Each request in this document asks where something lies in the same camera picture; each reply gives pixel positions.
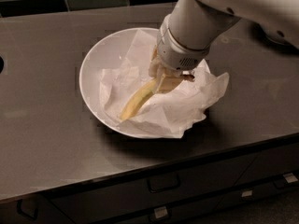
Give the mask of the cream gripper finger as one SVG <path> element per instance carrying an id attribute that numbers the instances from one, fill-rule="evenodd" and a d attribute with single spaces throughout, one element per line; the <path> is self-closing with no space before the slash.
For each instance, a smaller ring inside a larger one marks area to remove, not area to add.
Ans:
<path id="1" fill-rule="evenodd" d="M 149 64 L 149 76 L 158 78 L 163 72 L 163 65 L 160 56 L 158 55 L 157 47 L 154 47 Z"/>
<path id="2" fill-rule="evenodd" d="M 172 71 L 163 66 L 157 70 L 155 78 L 154 92 L 155 93 L 168 93 L 175 89 L 184 77 L 180 72 Z"/>

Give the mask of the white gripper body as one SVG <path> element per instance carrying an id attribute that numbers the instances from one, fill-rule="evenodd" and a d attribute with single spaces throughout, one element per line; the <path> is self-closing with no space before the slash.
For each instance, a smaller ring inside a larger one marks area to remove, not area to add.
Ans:
<path id="1" fill-rule="evenodd" d="M 169 28 L 170 15 L 164 21 L 157 34 L 157 53 L 163 66 L 176 71 L 190 71 L 207 56 L 209 48 L 188 49 L 177 42 Z"/>

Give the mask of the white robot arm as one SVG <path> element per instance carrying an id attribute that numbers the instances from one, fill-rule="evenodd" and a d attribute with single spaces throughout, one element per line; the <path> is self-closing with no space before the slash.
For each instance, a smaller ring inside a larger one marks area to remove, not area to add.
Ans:
<path id="1" fill-rule="evenodd" d="M 164 18 L 149 66 L 154 92 L 169 92 L 207 56 L 212 42 L 239 20 L 299 45 L 299 0 L 178 0 Z"/>

